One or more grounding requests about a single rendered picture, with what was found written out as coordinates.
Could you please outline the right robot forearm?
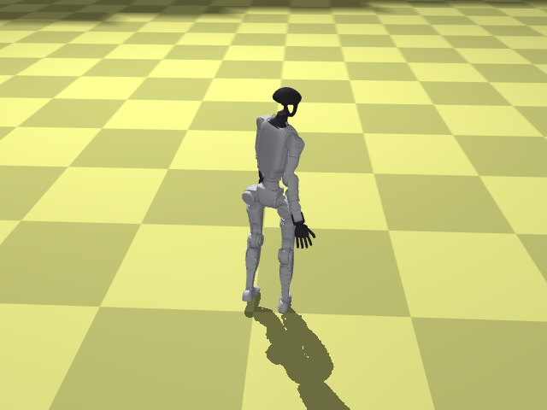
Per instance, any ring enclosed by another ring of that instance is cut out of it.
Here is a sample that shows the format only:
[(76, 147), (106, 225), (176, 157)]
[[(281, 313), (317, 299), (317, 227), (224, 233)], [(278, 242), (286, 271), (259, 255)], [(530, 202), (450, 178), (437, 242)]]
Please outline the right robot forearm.
[(301, 205), (298, 203), (300, 201), (298, 193), (298, 177), (297, 175), (292, 174), (288, 178), (288, 190), (285, 191), (285, 195), (287, 196), (287, 201), (290, 204), (289, 209), (291, 210), (295, 223), (303, 220)]

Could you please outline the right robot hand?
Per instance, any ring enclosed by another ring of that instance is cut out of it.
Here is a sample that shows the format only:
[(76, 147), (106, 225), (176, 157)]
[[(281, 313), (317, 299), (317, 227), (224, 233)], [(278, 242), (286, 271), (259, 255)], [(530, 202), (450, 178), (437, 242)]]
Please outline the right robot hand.
[[(302, 212), (301, 212), (301, 214), (302, 214), (302, 217), (303, 217)], [(292, 218), (293, 225), (296, 226), (296, 228), (295, 228), (295, 237), (296, 237), (296, 241), (297, 241), (297, 248), (299, 248), (298, 238), (300, 238), (300, 243), (301, 243), (302, 249), (303, 249), (303, 240), (305, 242), (306, 249), (308, 248), (307, 239), (309, 240), (310, 246), (312, 246), (312, 242), (310, 240), (309, 233), (312, 235), (313, 238), (315, 238), (315, 234), (308, 228), (307, 225), (304, 224), (304, 222), (305, 222), (304, 217), (303, 217), (302, 221), (299, 221), (299, 222), (296, 222), (296, 223), (294, 222), (294, 219), (293, 219), (292, 215), (291, 215), (291, 218)]]

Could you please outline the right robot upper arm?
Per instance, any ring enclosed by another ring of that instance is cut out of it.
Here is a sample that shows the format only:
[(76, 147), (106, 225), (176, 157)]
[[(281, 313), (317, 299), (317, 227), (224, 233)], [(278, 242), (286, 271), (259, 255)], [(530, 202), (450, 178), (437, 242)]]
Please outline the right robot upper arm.
[(287, 148), (287, 154), (285, 158), (282, 183), (284, 186), (288, 187), (288, 178), (292, 174), (295, 174), (294, 171), (297, 168), (300, 155), (304, 148), (304, 141), (296, 133), (289, 132), (288, 138), (285, 141), (285, 146)]

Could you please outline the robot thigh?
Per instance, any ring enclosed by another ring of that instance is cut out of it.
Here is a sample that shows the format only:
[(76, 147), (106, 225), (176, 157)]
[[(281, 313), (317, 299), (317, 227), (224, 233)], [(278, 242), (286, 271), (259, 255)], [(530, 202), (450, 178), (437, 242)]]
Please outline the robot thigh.
[(246, 210), (250, 221), (250, 246), (251, 248), (260, 248), (263, 245), (264, 236), (262, 235), (263, 213), (265, 206), (256, 201), (257, 184), (250, 185), (242, 194), (243, 201), (247, 204)]
[(287, 197), (281, 195), (277, 201), (278, 215), (280, 216), (279, 226), (281, 227), (282, 245), (279, 249), (278, 259), (282, 264), (288, 265), (288, 258), (290, 250), (294, 251), (295, 243), (295, 228), (291, 218), (290, 204), (287, 201)]

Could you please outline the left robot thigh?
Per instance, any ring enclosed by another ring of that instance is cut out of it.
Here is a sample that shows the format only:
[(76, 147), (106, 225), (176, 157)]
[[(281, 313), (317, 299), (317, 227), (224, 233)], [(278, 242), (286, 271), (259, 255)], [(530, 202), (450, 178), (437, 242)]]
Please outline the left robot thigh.
[(247, 204), (246, 210), (250, 221), (250, 246), (251, 248), (260, 248), (263, 245), (264, 236), (262, 235), (263, 213), (265, 206), (256, 201), (257, 184), (250, 185), (242, 194), (243, 201)]

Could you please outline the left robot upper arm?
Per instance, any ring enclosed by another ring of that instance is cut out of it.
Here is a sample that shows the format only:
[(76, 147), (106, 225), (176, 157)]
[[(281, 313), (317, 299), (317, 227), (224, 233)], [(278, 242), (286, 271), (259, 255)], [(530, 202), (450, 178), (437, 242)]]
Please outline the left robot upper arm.
[(258, 151), (258, 144), (259, 144), (259, 137), (260, 137), (260, 131), (261, 131), (262, 122), (263, 122), (267, 117), (272, 117), (272, 116), (271, 116), (271, 115), (263, 115), (263, 116), (260, 116), (260, 117), (258, 117), (258, 118), (256, 119), (256, 125), (257, 125), (256, 145), (255, 145), (256, 152)]

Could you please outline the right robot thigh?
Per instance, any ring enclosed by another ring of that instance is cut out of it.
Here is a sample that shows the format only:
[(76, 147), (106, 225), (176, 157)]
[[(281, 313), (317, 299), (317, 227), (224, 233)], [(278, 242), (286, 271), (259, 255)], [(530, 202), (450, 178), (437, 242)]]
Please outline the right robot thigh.
[(290, 250), (294, 251), (295, 243), (295, 228), (291, 218), (290, 204), (287, 201), (287, 197), (281, 195), (277, 201), (278, 215), (280, 216), (279, 226), (281, 227), (282, 245), (279, 249), (278, 259), (282, 264), (288, 265), (288, 258)]

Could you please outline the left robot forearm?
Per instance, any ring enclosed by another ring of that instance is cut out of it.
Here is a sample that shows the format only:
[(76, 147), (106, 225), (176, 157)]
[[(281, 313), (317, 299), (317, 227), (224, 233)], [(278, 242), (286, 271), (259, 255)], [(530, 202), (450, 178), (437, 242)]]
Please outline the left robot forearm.
[[(257, 159), (257, 152), (256, 152), (256, 159)], [(257, 159), (257, 164), (258, 164), (258, 159)], [(257, 167), (258, 167), (258, 165), (257, 165)], [(258, 169), (259, 169), (259, 168), (258, 168)], [(258, 170), (258, 172), (259, 172), (259, 171), (260, 171), (260, 170)], [(261, 172), (261, 171), (260, 171), (260, 172)], [(261, 174), (262, 174), (262, 177), (263, 177), (263, 178), (266, 176), (266, 175), (263, 174), (262, 172), (261, 172)]]

